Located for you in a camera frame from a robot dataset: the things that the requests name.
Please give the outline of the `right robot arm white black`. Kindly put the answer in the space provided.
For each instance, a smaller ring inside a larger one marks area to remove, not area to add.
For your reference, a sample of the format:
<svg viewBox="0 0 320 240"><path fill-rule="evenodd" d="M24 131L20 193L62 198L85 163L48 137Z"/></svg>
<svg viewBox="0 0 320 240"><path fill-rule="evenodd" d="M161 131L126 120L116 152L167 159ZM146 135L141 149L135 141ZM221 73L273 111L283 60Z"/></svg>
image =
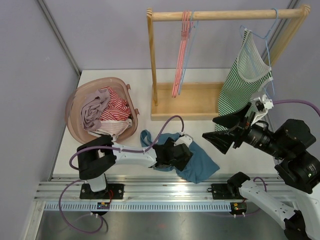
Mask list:
<svg viewBox="0 0 320 240"><path fill-rule="evenodd" d="M230 197L249 200L273 218L289 240L320 238L320 161L307 149L316 142L303 120L287 119L275 132L266 121L248 115L251 104L234 113L213 118L226 129L205 132L202 137L226 154L230 148L246 143L279 160L275 165L280 178L295 196L298 209L286 206L268 192L260 190L253 179L243 172L227 180Z"/></svg>

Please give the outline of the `wooden clothes rack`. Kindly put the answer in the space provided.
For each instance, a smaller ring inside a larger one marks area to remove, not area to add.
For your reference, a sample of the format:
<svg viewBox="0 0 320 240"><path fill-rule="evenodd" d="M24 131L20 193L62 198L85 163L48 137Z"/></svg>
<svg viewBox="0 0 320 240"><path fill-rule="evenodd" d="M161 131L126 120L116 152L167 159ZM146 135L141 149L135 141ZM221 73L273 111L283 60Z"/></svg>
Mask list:
<svg viewBox="0 0 320 240"><path fill-rule="evenodd" d="M218 95L223 85L222 82L185 83L182 88L186 92L181 97L173 98L172 88L175 84L172 81L157 82L155 22L179 21L184 24L191 21L284 19L288 25L279 32L280 36L276 37L269 47L268 63L274 65L310 11L311 7L308 4L293 9L196 11L194 14L187 11L154 12L148 8L146 19L152 76L151 119L164 121L173 115L180 115L186 120L211 120L218 115Z"/></svg>

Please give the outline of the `mauve pink tank top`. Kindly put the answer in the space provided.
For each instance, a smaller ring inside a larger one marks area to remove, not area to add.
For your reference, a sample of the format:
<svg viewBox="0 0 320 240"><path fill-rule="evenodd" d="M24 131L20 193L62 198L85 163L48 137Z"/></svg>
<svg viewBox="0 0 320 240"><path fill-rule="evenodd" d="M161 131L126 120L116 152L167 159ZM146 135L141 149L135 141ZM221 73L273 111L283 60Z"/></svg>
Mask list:
<svg viewBox="0 0 320 240"><path fill-rule="evenodd" d="M95 131L101 127L100 117L110 101L108 89L98 89L89 93L81 108L80 117L85 131Z"/></svg>

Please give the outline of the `aluminium mounting rail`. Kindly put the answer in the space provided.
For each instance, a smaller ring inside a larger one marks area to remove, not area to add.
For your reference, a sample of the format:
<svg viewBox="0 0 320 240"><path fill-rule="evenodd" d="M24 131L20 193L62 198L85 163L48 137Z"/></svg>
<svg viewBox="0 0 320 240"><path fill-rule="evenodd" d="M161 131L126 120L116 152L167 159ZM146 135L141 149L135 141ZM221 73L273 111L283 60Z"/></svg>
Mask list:
<svg viewBox="0 0 320 240"><path fill-rule="evenodd" d="M209 180L195 184L187 182L178 177L126 177L108 176L108 183L123 184L124 201L209 201L212 199L212 193L208 192L211 184L226 183L227 177L211 177ZM261 177L266 183L267 193L279 200L290 199L293 193L289 187L285 186L280 177ZM40 182L35 192L35 200L57 201L63 189L74 181L70 177L54 177L52 181ZM74 183L63 194L63 200L75 201L79 199L81 184Z"/></svg>

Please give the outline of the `blue wire hanger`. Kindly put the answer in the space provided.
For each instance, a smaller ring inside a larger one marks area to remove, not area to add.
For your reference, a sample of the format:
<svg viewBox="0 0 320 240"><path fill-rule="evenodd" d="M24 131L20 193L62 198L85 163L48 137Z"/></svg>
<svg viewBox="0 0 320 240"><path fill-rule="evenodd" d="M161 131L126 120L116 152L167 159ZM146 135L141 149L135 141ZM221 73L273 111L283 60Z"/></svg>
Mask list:
<svg viewBox="0 0 320 240"><path fill-rule="evenodd" d="M195 11L184 11L182 14L181 39L178 52L177 66L175 71L172 97L181 94L189 64L192 47L197 35L199 22L194 20Z"/></svg>
<svg viewBox="0 0 320 240"><path fill-rule="evenodd" d="M276 18L272 24L272 26L269 28L269 30L267 31L267 33L265 34L264 37L256 34L254 31L251 31L252 34L256 37L258 37L259 39L261 40L264 40L265 42L265 52L267 53L267 58L265 58L265 60L267 60L267 64L269 66L270 69L272 69L272 64L271 64L271 56L270 56L270 48L269 48L269 35L271 33L271 31L273 30L273 28L275 27L278 19L279 19L279 11L277 8L271 8L271 10L275 11L275 14L276 14ZM247 30L247 28L244 26L244 25L240 25L239 27L239 33L240 33L240 36L243 37L243 34L241 33L241 29L243 30ZM265 94L267 95L267 97L270 97L270 95L268 94L268 85L270 83L267 83L262 89L264 90ZM272 97L275 96L275 87L274 87L274 83L273 83L273 80L271 80L271 86L272 86Z"/></svg>

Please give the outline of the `green white striped tank top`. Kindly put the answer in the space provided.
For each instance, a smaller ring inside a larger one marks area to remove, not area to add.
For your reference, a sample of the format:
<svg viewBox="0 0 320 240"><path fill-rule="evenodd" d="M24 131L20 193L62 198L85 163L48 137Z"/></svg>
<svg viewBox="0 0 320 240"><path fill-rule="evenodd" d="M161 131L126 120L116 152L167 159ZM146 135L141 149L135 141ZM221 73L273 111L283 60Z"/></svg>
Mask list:
<svg viewBox="0 0 320 240"><path fill-rule="evenodd" d="M245 29L240 51L218 97L218 116L241 110L250 102L253 94L262 91L272 80L271 66L261 58L252 31Z"/></svg>

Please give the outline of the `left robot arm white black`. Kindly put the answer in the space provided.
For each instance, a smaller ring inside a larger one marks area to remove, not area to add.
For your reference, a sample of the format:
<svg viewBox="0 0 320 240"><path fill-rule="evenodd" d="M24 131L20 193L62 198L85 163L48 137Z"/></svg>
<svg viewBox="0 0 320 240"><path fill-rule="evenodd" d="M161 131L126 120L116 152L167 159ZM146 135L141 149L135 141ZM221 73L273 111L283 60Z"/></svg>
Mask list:
<svg viewBox="0 0 320 240"><path fill-rule="evenodd" d="M121 200L124 185L108 183L105 175L115 165L138 165L156 170L173 167L183 171L193 156L192 142L185 134L176 140L169 137L163 144L136 148L113 142L110 136L104 135L83 144L75 154L79 178L84 181L79 197L82 200Z"/></svg>

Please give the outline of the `pink translucent plastic basin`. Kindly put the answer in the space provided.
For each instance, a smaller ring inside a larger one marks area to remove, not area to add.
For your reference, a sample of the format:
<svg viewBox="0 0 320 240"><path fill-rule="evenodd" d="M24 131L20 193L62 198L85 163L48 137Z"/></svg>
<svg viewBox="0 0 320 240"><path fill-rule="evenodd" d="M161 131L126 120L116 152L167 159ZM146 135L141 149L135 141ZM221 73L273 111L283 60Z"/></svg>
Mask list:
<svg viewBox="0 0 320 240"><path fill-rule="evenodd" d="M81 144L85 144L97 138L96 135L89 134L81 126L81 108L85 102L86 95L95 92L103 87L111 87L115 92L124 100L128 101L128 106L131 110L132 126L127 128L117 138L120 143L131 137L138 127L138 114L139 110L134 108L129 90L129 84L125 84L120 78L117 77L104 77L89 81L78 88L70 95L65 107L65 122L69 133L72 137Z"/></svg>

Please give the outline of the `teal blue tank top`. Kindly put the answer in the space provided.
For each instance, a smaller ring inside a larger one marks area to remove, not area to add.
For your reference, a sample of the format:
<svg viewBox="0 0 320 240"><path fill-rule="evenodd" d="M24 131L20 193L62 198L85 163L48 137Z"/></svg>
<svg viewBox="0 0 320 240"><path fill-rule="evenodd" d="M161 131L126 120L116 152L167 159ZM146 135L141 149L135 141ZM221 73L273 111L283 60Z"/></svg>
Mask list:
<svg viewBox="0 0 320 240"><path fill-rule="evenodd" d="M168 138L172 138L176 141L180 137L177 133L163 133L159 136L157 143L162 145L166 142ZM149 147L153 143L151 133L148 130L143 130L140 133L140 144L142 147ZM178 170L175 167L165 167L165 168L154 168L154 170L160 172L171 172L175 171L176 174L186 181L192 182L194 184L201 183L211 177L215 172L217 172L220 167L209 157L209 155L196 143L192 142L189 145L190 151L193 153L192 158L183 169L183 171Z"/></svg>

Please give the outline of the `red white striped tank top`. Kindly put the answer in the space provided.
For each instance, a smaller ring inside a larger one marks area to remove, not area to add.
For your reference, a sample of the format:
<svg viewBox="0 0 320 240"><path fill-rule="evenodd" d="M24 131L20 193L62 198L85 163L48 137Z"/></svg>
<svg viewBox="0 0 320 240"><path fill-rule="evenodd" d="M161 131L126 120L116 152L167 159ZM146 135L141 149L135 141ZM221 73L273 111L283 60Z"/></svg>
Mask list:
<svg viewBox="0 0 320 240"><path fill-rule="evenodd" d="M101 90L107 90L110 99L99 118L101 126L95 132L117 137L132 126L132 111L128 101L121 98L112 87Z"/></svg>

